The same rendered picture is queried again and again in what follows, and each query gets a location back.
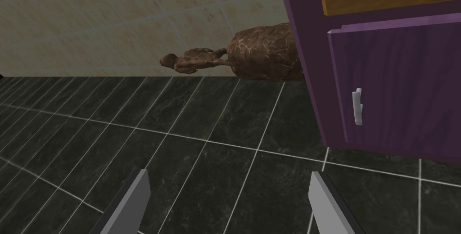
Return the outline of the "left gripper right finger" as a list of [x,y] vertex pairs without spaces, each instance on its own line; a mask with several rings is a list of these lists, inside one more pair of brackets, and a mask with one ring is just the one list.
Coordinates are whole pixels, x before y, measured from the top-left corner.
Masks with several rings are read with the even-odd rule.
[[319,234],[365,234],[325,172],[312,172],[308,198]]

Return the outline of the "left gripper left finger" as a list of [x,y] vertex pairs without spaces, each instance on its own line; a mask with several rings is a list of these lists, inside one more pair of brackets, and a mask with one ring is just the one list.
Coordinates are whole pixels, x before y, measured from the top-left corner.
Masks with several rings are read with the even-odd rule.
[[150,195],[147,170],[134,170],[90,234],[138,234]]

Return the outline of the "purple cupboard door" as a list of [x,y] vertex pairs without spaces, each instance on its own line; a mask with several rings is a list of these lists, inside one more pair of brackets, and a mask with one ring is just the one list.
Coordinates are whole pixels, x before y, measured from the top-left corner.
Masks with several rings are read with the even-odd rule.
[[461,157],[461,13],[344,25],[327,36],[346,142]]

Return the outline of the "purple cupboard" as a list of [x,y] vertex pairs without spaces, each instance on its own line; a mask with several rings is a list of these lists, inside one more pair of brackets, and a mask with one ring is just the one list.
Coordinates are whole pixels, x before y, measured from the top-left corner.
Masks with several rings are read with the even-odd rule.
[[461,157],[429,155],[349,144],[345,141],[327,32],[343,24],[376,22],[461,11],[461,0],[339,16],[325,16],[321,0],[284,0],[322,141],[332,149],[354,149],[461,164]]

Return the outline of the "brown marble statue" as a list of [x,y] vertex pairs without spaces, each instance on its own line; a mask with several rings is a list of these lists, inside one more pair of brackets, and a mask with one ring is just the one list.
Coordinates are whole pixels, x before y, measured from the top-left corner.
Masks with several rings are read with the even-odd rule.
[[225,48],[193,48],[181,56],[167,54],[163,67],[192,74],[200,69],[229,66],[238,78],[302,81],[304,73],[288,22],[239,31]]

